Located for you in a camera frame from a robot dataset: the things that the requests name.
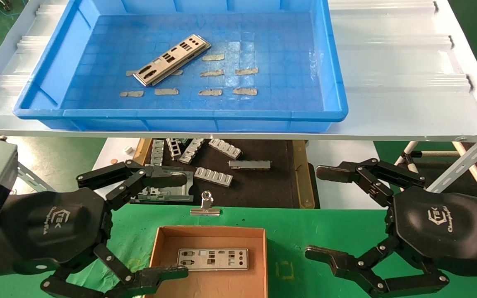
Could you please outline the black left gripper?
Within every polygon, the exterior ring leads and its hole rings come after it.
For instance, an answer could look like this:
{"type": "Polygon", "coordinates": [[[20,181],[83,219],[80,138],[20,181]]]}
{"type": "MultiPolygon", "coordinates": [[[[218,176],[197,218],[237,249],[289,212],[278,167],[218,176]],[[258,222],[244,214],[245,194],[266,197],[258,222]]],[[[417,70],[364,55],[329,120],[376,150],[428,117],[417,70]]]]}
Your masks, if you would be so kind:
{"type": "Polygon", "coordinates": [[[91,189],[10,196],[0,210],[0,276],[56,270],[41,284],[55,298],[153,295],[163,281],[188,276],[185,266],[131,272],[105,246],[110,231],[111,210],[91,189]],[[66,281],[70,272],[78,273],[96,259],[118,277],[112,289],[104,293],[66,281]]]}

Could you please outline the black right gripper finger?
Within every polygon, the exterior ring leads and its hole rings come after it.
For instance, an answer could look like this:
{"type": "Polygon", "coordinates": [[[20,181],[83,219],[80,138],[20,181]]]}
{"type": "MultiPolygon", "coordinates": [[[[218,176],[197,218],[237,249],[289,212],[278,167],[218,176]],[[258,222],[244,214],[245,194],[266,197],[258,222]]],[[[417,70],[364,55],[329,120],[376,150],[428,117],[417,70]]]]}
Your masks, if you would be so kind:
{"type": "Polygon", "coordinates": [[[316,167],[316,177],[331,182],[355,183],[382,207],[393,205],[394,192],[385,183],[403,189],[425,187],[425,177],[376,158],[359,163],[342,161],[339,166],[320,165],[316,167]]]}
{"type": "Polygon", "coordinates": [[[356,283],[371,298],[397,298],[439,292],[449,278],[429,258],[407,249],[397,236],[388,236],[360,257],[346,252],[309,245],[305,257],[329,265],[333,275],[356,283]],[[383,279],[373,268],[384,259],[399,253],[406,262],[422,270],[422,274],[383,279]]]}

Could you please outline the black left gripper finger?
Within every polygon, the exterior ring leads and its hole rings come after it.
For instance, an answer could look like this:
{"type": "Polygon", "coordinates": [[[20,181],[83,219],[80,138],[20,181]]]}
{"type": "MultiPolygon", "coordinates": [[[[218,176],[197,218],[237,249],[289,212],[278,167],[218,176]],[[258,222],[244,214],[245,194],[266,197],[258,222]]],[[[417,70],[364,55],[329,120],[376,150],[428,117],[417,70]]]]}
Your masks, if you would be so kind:
{"type": "Polygon", "coordinates": [[[179,187],[187,183],[182,174],[166,173],[161,166],[142,166],[126,160],[77,176],[79,188],[101,189],[119,183],[106,194],[106,205],[117,211],[145,188],[179,187]]]}

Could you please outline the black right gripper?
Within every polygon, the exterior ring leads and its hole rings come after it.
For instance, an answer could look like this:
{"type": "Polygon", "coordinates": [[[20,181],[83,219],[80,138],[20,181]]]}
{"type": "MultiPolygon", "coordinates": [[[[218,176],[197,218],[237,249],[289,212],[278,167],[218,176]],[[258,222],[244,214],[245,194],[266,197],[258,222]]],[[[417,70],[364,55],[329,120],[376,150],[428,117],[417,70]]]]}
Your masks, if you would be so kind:
{"type": "Polygon", "coordinates": [[[477,197],[411,187],[388,203],[388,232],[399,240],[395,251],[408,264],[421,269],[430,263],[477,277],[477,197]]]}

